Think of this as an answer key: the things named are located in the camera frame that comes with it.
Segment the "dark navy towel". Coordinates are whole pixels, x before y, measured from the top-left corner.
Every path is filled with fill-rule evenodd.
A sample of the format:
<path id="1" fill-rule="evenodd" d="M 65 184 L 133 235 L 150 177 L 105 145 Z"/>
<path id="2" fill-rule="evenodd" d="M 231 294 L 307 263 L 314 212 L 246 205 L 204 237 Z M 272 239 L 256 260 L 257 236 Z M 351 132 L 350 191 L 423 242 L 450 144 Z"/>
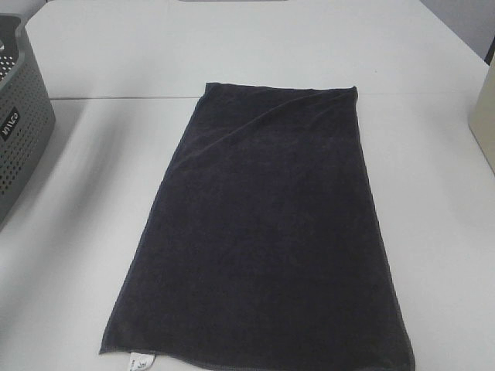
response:
<path id="1" fill-rule="evenodd" d="M 356 87 L 208 83 L 101 341 L 215 370 L 413 370 Z"/>

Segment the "grey perforated plastic basket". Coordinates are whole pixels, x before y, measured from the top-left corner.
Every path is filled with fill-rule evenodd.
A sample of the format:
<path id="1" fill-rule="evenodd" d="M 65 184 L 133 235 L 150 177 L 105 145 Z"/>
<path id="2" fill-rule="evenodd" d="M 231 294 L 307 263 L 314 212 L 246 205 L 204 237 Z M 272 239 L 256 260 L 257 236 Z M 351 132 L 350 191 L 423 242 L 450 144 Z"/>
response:
<path id="1" fill-rule="evenodd" d="M 30 180 L 56 123 L 26 20 L 1 14 L 1 220 Z"/>

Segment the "beige box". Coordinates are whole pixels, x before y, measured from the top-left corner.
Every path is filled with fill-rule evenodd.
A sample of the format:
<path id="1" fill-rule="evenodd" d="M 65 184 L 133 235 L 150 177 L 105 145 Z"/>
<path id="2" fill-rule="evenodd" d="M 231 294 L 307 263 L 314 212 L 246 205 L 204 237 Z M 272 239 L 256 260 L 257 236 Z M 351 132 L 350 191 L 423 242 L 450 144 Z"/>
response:
<path id="1" fill-rule="evenodd" d="M 476 106 L 469 119 L 469 128 L 483 153 L 484 158 L 494 172 L 494 60 L 488 69 Z"/>

